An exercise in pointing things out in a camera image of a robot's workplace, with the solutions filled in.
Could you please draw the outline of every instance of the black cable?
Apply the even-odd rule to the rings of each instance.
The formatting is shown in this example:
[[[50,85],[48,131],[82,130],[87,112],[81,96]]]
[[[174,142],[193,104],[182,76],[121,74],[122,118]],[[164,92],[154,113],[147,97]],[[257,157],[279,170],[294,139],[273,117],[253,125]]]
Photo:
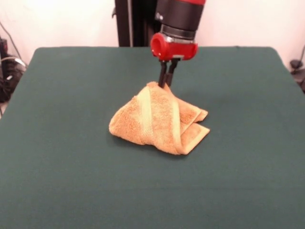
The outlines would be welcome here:
[[[299,61],[299,64],[298,64],[297,69],[298,69],[299,67],[301,67],[301,62],[302,62],[302,60],[303,60],[304,54],[305,54],[305,45],[304,45],[304,47],[303,47],[303,51],[302,51],[301,58],[300,58],[300,61]]]
[[[0,21],[0,26],[1,26],[2,29],[6,32],[6,34],[9,36],[10,41],[12,42],[12,44],[13,44],[13,46],[14,46],[14,48],[15,48],[17,54],[18,54],[18,57],[22,60],[21,55],[20,55],[20,53],[19,53],[19,51],[18,51],[18,49],[17,49],[17,47],[16,47],[16,45],[15,45],[15,43],[14,43],[14,40],[12,39],[10,33],[5,29],[5,27],[3,26],[3,24],[1,23],[1,21]]]

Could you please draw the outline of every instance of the red gripper housing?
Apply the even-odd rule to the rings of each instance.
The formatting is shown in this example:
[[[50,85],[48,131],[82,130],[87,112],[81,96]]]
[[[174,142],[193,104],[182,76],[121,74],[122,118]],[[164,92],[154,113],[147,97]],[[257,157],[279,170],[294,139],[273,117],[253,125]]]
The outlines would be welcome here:
[[[151,50],[152,54],[161,61],[170,61],[177,57],[182,57],[181,60],[186,61],[196,55],[198,44],[168,42],[163,34],[156,33],[151,40]]]

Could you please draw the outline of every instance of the folded towel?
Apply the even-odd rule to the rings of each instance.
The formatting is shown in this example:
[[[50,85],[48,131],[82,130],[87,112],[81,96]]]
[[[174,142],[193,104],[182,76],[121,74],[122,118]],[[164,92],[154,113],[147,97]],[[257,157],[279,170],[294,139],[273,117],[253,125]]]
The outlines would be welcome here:
[[[151,82],[117,111],[109,131],[139,145],[187,155],[210,132],[196,123],[207,115],[207,111],[176,98],[167,85],[163,89]]]

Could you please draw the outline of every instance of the table surface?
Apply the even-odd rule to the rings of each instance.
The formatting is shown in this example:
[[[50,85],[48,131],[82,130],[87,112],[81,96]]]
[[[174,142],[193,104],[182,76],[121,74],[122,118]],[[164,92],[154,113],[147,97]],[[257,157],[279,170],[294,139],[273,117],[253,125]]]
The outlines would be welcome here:
[[[38,49],[0,121],[2,229],[304,229],[305,98],[271,48],[201,48],[172,90],[209,111],[188,156],[111,136],[149,48]]]

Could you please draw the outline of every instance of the black stand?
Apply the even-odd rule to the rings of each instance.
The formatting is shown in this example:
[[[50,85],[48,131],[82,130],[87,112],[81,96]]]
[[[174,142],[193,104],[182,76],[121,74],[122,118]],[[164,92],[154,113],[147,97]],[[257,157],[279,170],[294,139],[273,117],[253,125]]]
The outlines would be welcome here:
[[[147,47],[161,24],[154,19],[157,0],[115,0],[120,47]]]

